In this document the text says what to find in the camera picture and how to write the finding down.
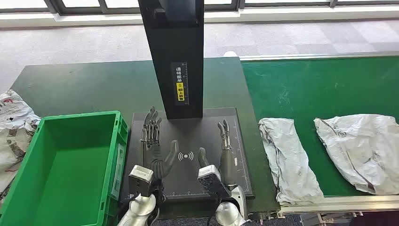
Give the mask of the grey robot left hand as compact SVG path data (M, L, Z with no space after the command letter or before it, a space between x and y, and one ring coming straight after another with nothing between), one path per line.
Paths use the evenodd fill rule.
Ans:
M177 140L170 142L170 150L166 157L162 157L160 145L160 124L158 111L152 106L144 119L141 137L143 166L153 171L153 182L160 184L162 179L170 173L179 153Z

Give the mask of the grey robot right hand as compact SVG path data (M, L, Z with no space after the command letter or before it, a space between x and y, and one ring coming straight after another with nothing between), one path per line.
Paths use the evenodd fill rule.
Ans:
M232 190L237 186L237 164L236 155L231 145L230 126L225 119L223 122L218 122L217 126L220 130L220 136L222 139L219 168L217 169L214 165L211 165L208 162L206 150L201 147L198 152L198 161L200 164L198 179L215 176L220 179L222 184Z

